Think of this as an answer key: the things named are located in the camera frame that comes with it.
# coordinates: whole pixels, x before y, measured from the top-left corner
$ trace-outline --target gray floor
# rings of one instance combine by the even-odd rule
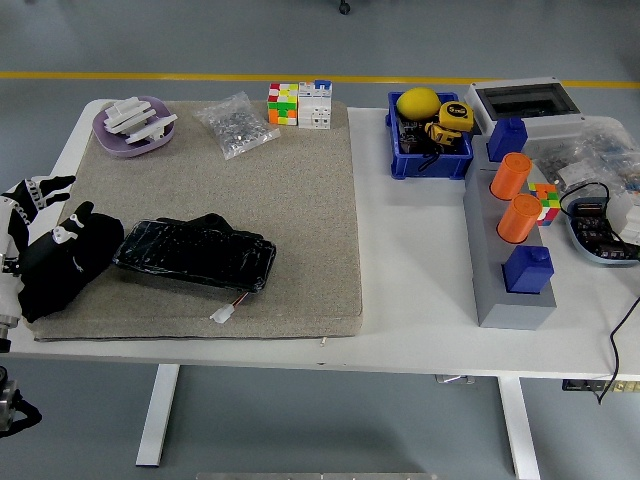
[[[0,0],[0,190],[47,174],[96,98],[264,98],[266,82],[33,79],[8,72],[419,76],[640,81],[635,1]],[[339,83],[383,107],[411,84]],[[640,139],[640,89],[569,88]],[[0,478],[193,479],[201,471],[421,471],[513,479],[497,383],[431,376],[183,367],[162,467],[134,467],[152,365],[3,358],[39,426],[0,444]],[[523,382],[543,480],[640,478],[640,398],[598,406]]]

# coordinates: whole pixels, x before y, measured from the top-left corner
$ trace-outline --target black cable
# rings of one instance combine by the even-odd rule
[[[580,185],[579,187],[576,187],[572,190],[569,190],[567,193],[565,193],[564,195],[562,195],[562,197],[560,198],[560,210],[567,215],[570,219],[573,219],[574,216],[571,215],[569,212],[567,212],[564,207],[562,206],[562,201],[567,198],[569,195],[571,195],[572,193],[575,193],[589,185],[600,185],[605,189],[605,192],[607,194],[604,205],[602,207],[602,216],[604,216],[604,218],[607,218],[607,206],[609,205],[609,201],[611,200],[611,195],[609,192],[609,187],[607,187],[607,185],[605,185],[602,182],[589,182],[589,183],[585,183],[584,185]],[[629,246],[627,245],[627,243],[622,240],[622,238],[620,237],[620,235],[618,235],[618,233],[613,230],[613,228],[611,228],[611,226],[609,225],[609,228],[607,229],[609,231],[609,233],[611,233],[614,237],[616,237],[616,239],[622,244],[622,248],[625,250],[625,252],[628,254],[629,250]],[[611,332],[611,334],[609,335],[609,341],[611,342],[611,347],[613,348],[613,354],[615,357],[615,365],[614,365],[614,369],[613,369],[613,375],[611,376],[611,380],[609,382],[606,383],[604,390],[602,391],[602,393],[600,395],[596,395],[596,398],[598,399],[598,405],[602,405],[602,399],[604,398],[604,396],[607,394],[607,392],[609,391],[609,389],[611,388],[611,385],[613,385],[613,382],[615,382],[617,376],[618,376],[618,371],[620,370],[620,355],[618,353],[618,347],[616,345],[614,336],[615,334],[618,332],[618,330],[620,330],[620,328],[624,325],[624,323],[627,321],[627,319],[631,316],[631,314],[633,313],[633,311],[635,310],[635,308],[638,306],[638,304],[640,303],[640,297],[638,297],[636,299],[635,302],[633,302],[633,305],[631,305],[631,308],[627,311],[627,313],[625,314],[624,318],[620,321],[620,323],[616,326],[616,328],[613,329],[613,331]]]
[[[611,341],[611,346],[613,347],[613,354],[615,356],[615,367],[613,369],[613,375],[611,376],[611,380],[605,385],[602,393],[597,396],[598,405],[602,405],[602,399],[609,391],[609,388],[611,387],[611,385],[613,385],[613,382],[616,380],[616,377],[618,376],[618,370],[620,369],[620,356],[618,355],[618,347],[616,346],[616,342],[613,339],[613,337],[618,332],[618,330],[620,330],[622,325],[624,325],[624,322],[626,322],[627,319],[631,316],[631,313],[638,306],[638,303],[640,303],[640,297],[636,298],[636,301],[633,302],[633,305],[631,305],[631,308],[629,309],[627,314],[624,316],[622,321],[618,324],[616,328],[613,329],[613,331],[611,332],[611,335],[609,335],[609,340]]]
[[[440,153],[442,152],[442,147],[438,145],[437,142],[433,141],[433,139],[431,138],[432,127],[433,127],[433,123],[429,124],[429,126],[427,127],[427,131],[426,131],[427,136],[424,142],[426,145],[429,145],[433,149],[433,152],[425,153],[424,155],[422,155],[422,157],[425,158],[426,160],[423,163],[421,163],[420,166],[418,167],[418,172],[420,173],[424,172],[427,168],[429,168],[431,165],[436,163],[440,158]]]
[[[589,183],[585,183],[583,185],[580,185],[579,187],[573,188],[571,190],[569,190],[567,193],[565,193],[564,195],[562,195],[562,197],[560,197],[559,203],[560,203],[560,211],[562,211],[562,213],[564,213],[567,217],[569,218],[573,218],[573,215],[571,215],[569,212],[567,212],[564,207],[562,206],[562,201],[567,198],[569,195],[571,195],[572,193],[576,193],[579,190],[582,190],[585,187],[588,187],[589,185],[600,185],[601,187],[604,188],[605,192],[607,192],[607,197],[606,200],[604,202],[604,205],[602,207],[602,213],[604,215],[606,215],[607,213],[607,205],[609,204],[609,200],[611,200],[611,195],[609,194],[609,187],[607,187],[604,183],[602,182],[589,182]]]

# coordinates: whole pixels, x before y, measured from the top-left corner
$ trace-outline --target gray cushion mat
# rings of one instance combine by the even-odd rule
[[[193,112],[211,102],[166,102],[173,139],[150,153],[110,155],[92,134],[61,219],[85,200],[120,219],[222,215],[263,235],[278,253],[265,289],[231,319],[209,316],[232,290],[111,265],[62,312],[30,325],[36,340],[352,336],[362,324],[360,265],[347,109],[330,130],[280,126],[281,137],[225,160]],[[254,105],[266,117],[266,102]]]

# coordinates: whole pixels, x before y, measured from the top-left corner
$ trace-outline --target plastic bag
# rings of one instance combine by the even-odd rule
[[[198,110],[194,116],[213,132],[226,160],[280,136],[280,130],[258,113],[244,92]]]
[[[617,195],[640,186],[640,152],[624,126],[610,117],[586,117],[580,136],[550,142],[532,152],[533,163],[560,194],[590,182],[605,183]],[[580,196],[601,187],[589,186]]]

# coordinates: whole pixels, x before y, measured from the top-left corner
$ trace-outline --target orange cup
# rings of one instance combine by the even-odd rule
[[[538,197],[519,193],[509,202],[507,210],[498,223],[498,235],[505,242],[524,242],[541,213],[542,203]]]
[[[527,180],[533,162],[523,153],[507,153],[489,186],[491,193],[500,200],[511,200]]]

